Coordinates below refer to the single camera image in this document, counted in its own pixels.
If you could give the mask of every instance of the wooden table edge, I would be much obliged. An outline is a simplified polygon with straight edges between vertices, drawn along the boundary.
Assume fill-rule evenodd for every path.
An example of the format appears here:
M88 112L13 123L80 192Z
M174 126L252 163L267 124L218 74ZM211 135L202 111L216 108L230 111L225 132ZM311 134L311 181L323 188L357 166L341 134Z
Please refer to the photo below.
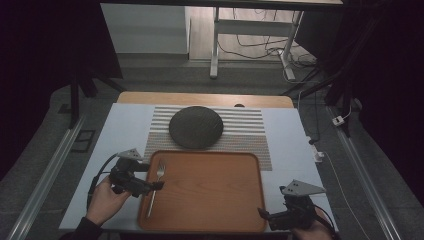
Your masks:
M287 96L259 96L205 93L122 92L117 103L159 105L203 105L254 108L294 108Z

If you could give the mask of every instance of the metal fork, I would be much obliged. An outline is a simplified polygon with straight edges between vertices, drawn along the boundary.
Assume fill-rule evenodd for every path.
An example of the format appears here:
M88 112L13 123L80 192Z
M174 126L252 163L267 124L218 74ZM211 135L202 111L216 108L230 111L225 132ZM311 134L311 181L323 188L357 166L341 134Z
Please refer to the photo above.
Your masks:
M159 161L159 167L156 174L158 175L157 181L159 181L160 178L163 177L163 175L165 174L165 163L162 160ZM150 217L150 214L152 213L152 207L153 207L153 202L155 201L155 196L156 196L156 190L153 191L152 198L150 199L150 204L149 204L146 217Z

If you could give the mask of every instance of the wooden board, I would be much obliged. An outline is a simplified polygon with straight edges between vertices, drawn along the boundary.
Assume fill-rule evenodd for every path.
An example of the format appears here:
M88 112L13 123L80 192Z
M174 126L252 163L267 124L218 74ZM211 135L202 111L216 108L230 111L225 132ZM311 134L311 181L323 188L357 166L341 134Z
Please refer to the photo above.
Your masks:
M144 230L257 233L265 221L259 162L250 153L158 151L152 155L147 181L157 180L159 161L166 162L165 182L143 198L138 223Z
M234 107L234 105L236 104L243 104L245 107L257 108L293 108L293 102L287 96L256 96L202 93L123 92L119 95L117 102L223 107Z

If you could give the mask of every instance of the brown tray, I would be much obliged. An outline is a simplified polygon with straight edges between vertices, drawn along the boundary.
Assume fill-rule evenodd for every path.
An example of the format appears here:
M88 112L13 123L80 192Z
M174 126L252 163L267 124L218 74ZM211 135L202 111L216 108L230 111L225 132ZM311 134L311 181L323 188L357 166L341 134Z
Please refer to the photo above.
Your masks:
M165 182L144 197L138 223L144 230L253 233L265 230L257 208L265 208L259 162L250 153L158 151L150 160L147 181L157 181L159 160L166 162Z

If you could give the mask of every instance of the black round plate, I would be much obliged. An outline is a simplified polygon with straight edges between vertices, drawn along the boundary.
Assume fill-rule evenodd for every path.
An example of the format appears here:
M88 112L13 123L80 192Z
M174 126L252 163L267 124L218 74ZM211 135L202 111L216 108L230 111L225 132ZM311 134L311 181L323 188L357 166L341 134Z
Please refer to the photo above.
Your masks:
M203 149L215 144L222 135L224 124L212 109L193 106L178 111L169 122L169 133L180 146Z

